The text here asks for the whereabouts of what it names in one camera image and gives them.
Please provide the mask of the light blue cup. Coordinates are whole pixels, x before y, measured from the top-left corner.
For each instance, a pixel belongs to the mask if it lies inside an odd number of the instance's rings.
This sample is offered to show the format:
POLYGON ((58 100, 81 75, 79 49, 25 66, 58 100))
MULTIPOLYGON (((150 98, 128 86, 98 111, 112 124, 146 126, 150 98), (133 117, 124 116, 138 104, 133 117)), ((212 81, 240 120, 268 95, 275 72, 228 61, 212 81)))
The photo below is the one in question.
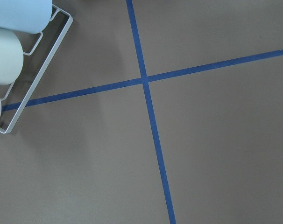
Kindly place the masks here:
POLYGON ((37 34, 51 15, 51 0, 0 0, 0 28, 37 34))

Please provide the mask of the blue tape grid lines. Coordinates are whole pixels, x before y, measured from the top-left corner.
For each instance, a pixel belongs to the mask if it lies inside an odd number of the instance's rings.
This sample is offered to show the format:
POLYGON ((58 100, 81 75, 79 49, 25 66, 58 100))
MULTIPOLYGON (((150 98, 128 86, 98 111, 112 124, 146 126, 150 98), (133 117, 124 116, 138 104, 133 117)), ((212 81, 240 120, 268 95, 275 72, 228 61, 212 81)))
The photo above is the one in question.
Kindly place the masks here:
POLYGON ((283 0, 56 4, 0 224, 283 224, 283 0))

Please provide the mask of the pale green cup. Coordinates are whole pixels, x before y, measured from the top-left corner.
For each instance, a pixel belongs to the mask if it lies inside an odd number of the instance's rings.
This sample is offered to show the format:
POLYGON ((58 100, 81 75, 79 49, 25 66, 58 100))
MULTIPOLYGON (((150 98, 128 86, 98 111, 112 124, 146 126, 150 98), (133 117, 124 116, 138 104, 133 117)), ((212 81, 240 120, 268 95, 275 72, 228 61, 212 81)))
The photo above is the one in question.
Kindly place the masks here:
POLYGON ((23 50, 13 31, 0 28, 0 85, 13 83, 23 67, 23 50))

